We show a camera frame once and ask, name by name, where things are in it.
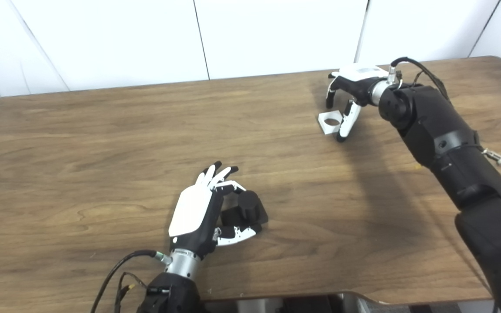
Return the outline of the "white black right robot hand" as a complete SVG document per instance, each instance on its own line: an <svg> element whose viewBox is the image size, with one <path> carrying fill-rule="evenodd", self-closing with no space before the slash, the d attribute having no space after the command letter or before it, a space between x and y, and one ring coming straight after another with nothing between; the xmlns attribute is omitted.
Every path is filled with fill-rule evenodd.
<svg viewBox="0 0 501 313"><path fill-rule="evenodd" d="M355 125L363 107L378 106L382 93L393 81L390 74L378 66L364 66L359 63L344 66L328 75L331 82L326 93L326 108L334 107L336 91L344 91L351 95L348 100L342 123L337 131L336 140L344 142Z"/></svg>

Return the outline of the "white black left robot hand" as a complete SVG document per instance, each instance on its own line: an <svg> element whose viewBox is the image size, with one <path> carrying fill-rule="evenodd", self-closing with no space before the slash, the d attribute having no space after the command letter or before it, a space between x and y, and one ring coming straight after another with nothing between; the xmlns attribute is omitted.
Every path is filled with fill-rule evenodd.
<svg viewBox="0 0 501 313"><path fill-rule="evenodd" d="M228 246L247 240L262 230L257 222L224 223L217 226L225 196L243 196L247 190L228 177L238 172L237 166L220 169L217 161L205 168L196 181L179 195L168 234L170 250L187 250L203 260L217 246Z"/></svg>

